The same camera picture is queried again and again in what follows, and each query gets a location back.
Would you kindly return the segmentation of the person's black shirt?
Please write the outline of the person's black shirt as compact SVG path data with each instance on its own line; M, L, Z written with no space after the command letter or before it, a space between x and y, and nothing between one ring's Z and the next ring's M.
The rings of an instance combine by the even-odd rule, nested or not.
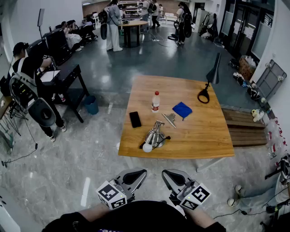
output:
M89 222L79 212L62 215L41 232L227 232L217 221L202 228L174 207L158 201L136 201Z

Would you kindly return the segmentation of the white paper sheet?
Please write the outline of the white paper sheet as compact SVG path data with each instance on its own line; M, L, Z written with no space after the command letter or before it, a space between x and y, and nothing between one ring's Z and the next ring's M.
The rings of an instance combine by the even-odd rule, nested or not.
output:
M40 80L42 82L50 82L59 74L59 72L60 70L47 71L42 75Z

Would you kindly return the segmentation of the black tripod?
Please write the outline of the black tripod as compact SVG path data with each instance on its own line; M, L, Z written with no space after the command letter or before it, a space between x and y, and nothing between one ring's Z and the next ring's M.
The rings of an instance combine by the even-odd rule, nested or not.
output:
M290 154L283 156L279 163L277 163L277 168L274 172L265 176L265 180L276 175L280 174L279 181L282 185L290 183Z

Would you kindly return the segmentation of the black and white sneakers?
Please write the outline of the black and white sneakers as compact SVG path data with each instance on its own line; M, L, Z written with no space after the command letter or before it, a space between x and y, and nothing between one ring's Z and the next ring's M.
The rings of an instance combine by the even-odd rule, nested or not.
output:
M252 89L251 87L248 87L247 93L250 95L250 98L254 101L259 101L260 99L260 93L257 92L255 89Z

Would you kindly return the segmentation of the silver desk lamp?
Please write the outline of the silver desk lamp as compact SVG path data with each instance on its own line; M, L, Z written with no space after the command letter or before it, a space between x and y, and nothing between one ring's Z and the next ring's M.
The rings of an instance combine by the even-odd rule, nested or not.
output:
M162 147L167 140L170 140L170 136L165 136L160 131L161 126L164 125L162 121L156 121L153 128L146 134L144 142L139 146L144 152L149 153L156 148Z

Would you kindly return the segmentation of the white table leg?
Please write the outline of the white table leg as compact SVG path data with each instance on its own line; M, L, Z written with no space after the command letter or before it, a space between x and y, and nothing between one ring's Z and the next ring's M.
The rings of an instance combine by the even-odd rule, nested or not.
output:
M197 173L200 173L200 172L202 172L203 170L208 169L209 167L213 166L214 164L216 164L216 163L218 163L218 162L220 162L220 161L222 161L222 160L224 160L224 159L225 159L225 157L222 157L222 158L214 158L214 159L208 161L207 163L205 163L204 165L198 167L198 168L196 169L196 172L197 172Z

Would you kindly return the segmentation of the blue cloth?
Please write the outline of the blue cloth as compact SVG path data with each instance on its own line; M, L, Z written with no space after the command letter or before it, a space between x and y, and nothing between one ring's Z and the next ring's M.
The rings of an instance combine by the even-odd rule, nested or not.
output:
M183 102L178 103L175 105L172 110L177 113L179 116L182 117L182 120L184 120L186 117L188 117L193 111L190 107L185 105Z

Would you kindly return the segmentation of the black metal frame table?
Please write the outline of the black metal frame table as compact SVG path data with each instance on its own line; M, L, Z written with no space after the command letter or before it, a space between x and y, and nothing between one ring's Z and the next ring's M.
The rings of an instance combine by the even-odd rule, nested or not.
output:
M67 105L74 112L81 123L83 119L77 108L89 92L81 75L80 66L65 66L50 82L43 82L51 92L52 101L57 105Z

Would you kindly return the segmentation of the black cabinet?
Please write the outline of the black cabinet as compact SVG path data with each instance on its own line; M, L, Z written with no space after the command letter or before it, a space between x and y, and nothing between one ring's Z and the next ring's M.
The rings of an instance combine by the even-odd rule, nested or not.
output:
M51 56L58 66L66 62L72 55L62 29L46 33L42 39L30 44L26 52L28 56L33 58L42 58L44 55Z

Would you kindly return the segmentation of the person's right forearm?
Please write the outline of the person's right forearm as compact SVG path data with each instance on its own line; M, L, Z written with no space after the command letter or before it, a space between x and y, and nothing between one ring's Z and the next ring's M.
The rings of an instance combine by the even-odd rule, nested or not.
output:
M196 225L207 228L213 225L216 221L207 215L201 208L195 208L194 210L182 207L185 216L188 220L191 220Z

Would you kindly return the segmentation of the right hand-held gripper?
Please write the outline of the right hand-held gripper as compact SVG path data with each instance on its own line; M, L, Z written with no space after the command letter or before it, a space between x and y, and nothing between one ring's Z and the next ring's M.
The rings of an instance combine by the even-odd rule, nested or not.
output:
M195 210L211 195L209 189L203 184L181 170L165 169L161 173L167 188L171 191L169 199L175 206Z

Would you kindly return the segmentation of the brown basket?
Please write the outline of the brown basket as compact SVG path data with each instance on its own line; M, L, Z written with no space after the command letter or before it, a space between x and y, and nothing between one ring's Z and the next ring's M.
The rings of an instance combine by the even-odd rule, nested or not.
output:
M239 73L245 80L250 81L256 70L256 63L251 56L242 55L239 60Z

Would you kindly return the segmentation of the pile of clear plastic bags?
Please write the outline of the pile of clear plastic bags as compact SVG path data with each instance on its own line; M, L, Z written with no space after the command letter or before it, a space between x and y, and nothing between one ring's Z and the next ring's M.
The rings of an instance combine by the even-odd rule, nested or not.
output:
M288 145L277 117L271 119L266 125L266 140L268 154L271 158L284 155L287 152Z

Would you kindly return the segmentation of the light panel on stand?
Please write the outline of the light panel on stand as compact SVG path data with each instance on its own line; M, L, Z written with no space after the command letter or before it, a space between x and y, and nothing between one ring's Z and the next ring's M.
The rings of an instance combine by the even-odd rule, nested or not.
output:
M39 33L40 33L40 37L42 39L42 31L41 31L41 26L43 24L43 19L44 19L44 12L45 12L45 9L41 8L39 10L39 15L38 15L38 22L37 22L37 26L39 28Z

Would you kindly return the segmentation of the black smartphone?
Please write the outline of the black smartphone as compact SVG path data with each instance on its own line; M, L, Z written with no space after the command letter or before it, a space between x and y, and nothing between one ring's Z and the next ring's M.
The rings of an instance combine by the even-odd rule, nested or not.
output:
M137 111L129 113L131 124L133 128L141 127L140 117Z

